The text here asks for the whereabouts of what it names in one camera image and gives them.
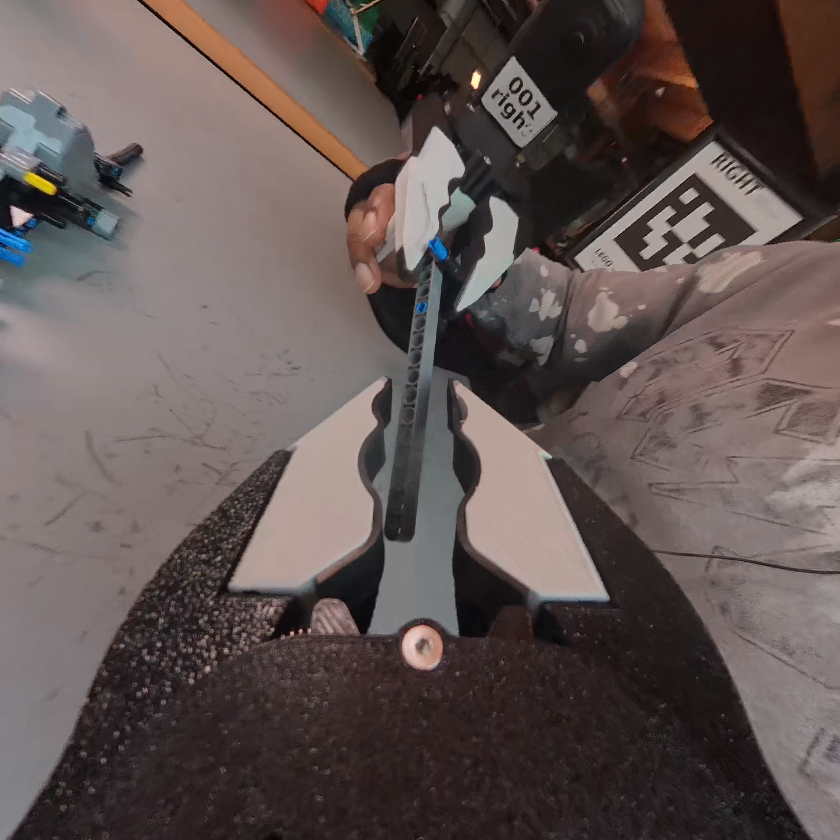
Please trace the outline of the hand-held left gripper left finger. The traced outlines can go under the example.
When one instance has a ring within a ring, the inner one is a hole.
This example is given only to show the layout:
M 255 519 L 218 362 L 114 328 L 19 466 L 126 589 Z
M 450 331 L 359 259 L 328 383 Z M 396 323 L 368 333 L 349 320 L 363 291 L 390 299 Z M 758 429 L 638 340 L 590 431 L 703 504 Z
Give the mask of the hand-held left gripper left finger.
M 382 545 L 392 380 L 381 377 L 284 454 L 287 462 L 228 583 L 235 593 L 304 595 Z

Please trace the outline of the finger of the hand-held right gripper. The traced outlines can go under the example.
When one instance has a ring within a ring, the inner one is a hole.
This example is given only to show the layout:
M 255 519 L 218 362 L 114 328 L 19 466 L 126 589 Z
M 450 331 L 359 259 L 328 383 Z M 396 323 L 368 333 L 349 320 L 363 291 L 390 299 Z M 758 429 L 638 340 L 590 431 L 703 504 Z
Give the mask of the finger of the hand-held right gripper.
M 396 178 L 395 213 L 377 261 L 396 253 L 401 266 L 414 271 L 434 238 L 462 225 L 468 217 L 468 197 L 459 188 L 465 174 L 454 142 L 433 127 Z
M 513 264 L 520 248 L 520 218 L 500 196 L 479 201 L 461 188 L 440 218 L 439 268 L 453 295 L 448 309 L 464 312 L 485 295 Z

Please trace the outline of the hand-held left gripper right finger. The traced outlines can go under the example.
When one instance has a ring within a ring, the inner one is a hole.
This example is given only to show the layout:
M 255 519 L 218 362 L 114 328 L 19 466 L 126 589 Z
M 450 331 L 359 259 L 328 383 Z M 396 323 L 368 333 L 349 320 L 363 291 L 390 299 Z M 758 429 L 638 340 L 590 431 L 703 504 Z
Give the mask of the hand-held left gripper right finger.
M 460 381 L 453 436 L 466 446 L 459 536 L 526 604 L 607 604 L 610 596 L 549 468 L 550 456 Z

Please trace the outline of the long dark toy beam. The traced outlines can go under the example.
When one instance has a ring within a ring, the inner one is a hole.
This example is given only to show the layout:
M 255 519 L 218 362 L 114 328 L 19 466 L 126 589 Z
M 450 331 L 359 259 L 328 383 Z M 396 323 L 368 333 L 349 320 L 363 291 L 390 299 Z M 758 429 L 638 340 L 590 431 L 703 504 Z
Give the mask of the long dark toy beam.
M 397 418 L 391 481 L 386 502 L 384 535 L 393 542 L 413 540 L 424 449 L 429 399 L 438 339 L 440 301 L 444 277 L 429 251 L 418 265 L 413 319 L 407 349 L 406 383 Z M 424 315 L 415 312 L 427 302 Z

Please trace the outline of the grey black toy chassis assembly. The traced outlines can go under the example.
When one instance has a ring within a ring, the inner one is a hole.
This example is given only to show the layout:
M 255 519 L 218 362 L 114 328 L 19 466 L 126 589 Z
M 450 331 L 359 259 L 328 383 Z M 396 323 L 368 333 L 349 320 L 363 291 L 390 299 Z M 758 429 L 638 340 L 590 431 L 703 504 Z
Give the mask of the grey black toy chassis assembly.
M 130 143 L 100 154 L 88 127 L 42 91 L 1 98 L 1 260 L 23 266 L 39 225 L 73 226 L 113 240 L 122 219 L 99 204 L 102 192 L 130 197 L 123 183 L 144 149 Z

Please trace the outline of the person's right forearm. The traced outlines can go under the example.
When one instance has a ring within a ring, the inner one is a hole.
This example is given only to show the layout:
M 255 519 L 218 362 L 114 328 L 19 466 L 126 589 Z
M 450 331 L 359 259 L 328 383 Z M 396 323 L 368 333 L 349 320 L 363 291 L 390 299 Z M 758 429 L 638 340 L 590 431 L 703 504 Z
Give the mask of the person's right forearm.
M 639 354 L 715 330 L 838 314 L 838 243 L 729 248 L 643 272 L 574 270 L 529 250 L 468 308 L 541 385 L 598 382 Z

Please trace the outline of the person's right hand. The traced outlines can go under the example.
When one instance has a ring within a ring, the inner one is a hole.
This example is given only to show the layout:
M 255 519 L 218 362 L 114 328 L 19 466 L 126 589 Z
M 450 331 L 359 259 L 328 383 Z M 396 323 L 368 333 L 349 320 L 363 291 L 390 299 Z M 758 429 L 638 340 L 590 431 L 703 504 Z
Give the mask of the person's right hand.
M 398 273 L 396 254 L 378 259 L 385 246 L 386 229 L 395 212 L 394 184 L 378 185 L 350 211 L 346 245 L 354 277 L 366 295 L 381 287 L 414 289 L 416 283 L 405 281 Z

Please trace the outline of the colourful storage bin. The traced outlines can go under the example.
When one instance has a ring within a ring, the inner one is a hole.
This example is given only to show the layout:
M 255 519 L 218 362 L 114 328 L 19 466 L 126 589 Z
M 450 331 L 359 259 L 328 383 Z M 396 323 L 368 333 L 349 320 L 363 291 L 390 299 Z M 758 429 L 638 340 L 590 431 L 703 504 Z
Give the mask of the colourful storage bin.
M 306 1 L 312 11 L 365 58 L 377 25 L 383 1 Z

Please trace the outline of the black white marker board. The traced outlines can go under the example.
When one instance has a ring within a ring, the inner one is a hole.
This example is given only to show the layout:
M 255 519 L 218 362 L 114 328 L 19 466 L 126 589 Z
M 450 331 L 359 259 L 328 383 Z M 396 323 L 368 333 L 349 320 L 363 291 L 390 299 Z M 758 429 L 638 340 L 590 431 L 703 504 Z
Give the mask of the black white marker board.
M 836 215 L 712 126 L 560 260 L 629 272 L 691 265 L 722 249 L 804 238 Z

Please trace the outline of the person's grey sweatshirt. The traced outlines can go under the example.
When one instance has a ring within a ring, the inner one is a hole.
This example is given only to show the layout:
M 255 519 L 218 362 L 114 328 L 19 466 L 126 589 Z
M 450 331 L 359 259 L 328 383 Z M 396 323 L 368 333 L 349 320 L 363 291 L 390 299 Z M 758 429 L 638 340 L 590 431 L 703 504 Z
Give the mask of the person's grey sweatshirt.
M 812 838 L 838 838 L 838 314 L 658 346 L 533 433 L 659 557 Z

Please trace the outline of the brown wooden cabinet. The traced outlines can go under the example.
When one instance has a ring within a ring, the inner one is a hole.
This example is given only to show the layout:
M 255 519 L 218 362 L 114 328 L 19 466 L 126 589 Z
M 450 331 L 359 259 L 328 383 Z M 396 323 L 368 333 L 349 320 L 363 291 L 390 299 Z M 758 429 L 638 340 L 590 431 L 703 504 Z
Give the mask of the brown wooden cabinet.
M 838 1 L 644 10 L 635 47 L 590 88 L 603 116 L 684 144 L 722 127 L 771 170 L 838 200 Z

